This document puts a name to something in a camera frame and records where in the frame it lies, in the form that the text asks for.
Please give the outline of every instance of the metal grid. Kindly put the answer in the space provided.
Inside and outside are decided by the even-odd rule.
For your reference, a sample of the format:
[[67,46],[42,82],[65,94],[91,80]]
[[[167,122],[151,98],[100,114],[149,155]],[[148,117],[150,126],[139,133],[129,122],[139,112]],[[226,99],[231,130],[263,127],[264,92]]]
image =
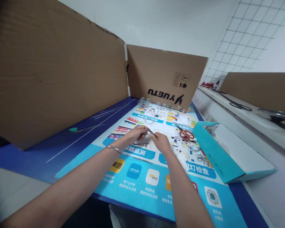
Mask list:
[[241,0],[201,82],[248,72],[285,21],[285,0]]

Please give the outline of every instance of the eyeglasses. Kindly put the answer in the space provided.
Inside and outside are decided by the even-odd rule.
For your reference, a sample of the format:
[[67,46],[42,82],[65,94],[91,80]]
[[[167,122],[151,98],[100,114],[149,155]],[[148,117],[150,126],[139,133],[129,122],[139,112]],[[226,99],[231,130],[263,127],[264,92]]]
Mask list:
[[201,87],[203,87],[203,88],[206,88],[206,89],[212,89],[211,87],[209,87],[209,86],[205,86],[205,85],[201,85]]

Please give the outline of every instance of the blue poster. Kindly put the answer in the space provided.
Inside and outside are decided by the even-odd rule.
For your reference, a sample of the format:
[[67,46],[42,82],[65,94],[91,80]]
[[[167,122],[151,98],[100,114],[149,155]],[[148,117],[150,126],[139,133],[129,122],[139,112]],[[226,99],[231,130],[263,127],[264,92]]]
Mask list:
[[[190,130],[196,125],[196,119],[194,112],[179,115],[153,104],[137,105],[58,172],[56,178],[63,177],[135,126],[144,124],[153,132],[165,134],[175,154],[183,153],[187,157],[186,173],[215,227],[247,227],[228,185],[223,184],[205,153],[201,149],[192,152],[194,145],[188,145],[180,137],[175,124]],[[95,193],[175,221],[166,159],[148,136],[144,142],[126,148]]]

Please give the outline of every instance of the small bottle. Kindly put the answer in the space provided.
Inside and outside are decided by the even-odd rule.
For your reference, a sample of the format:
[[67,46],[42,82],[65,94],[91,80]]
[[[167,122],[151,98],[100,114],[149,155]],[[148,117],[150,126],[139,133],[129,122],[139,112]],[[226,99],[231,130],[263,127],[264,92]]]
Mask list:
[[216,90],[216,88],[219,86],[219,80],[218,82],[215,84],[214,89]]

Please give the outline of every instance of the red scissors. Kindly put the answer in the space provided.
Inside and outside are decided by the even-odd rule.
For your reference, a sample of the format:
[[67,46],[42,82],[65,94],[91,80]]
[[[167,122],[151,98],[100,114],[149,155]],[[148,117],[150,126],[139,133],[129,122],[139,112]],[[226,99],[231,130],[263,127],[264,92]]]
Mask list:
[[190,141],[192,139],[194,139],[194,135],[192,134],[192,132],[188,131],[188,130],[183,130],[179,125],[175,124],[178,129],[180,130],[180,137],[185,140],[185,141]]

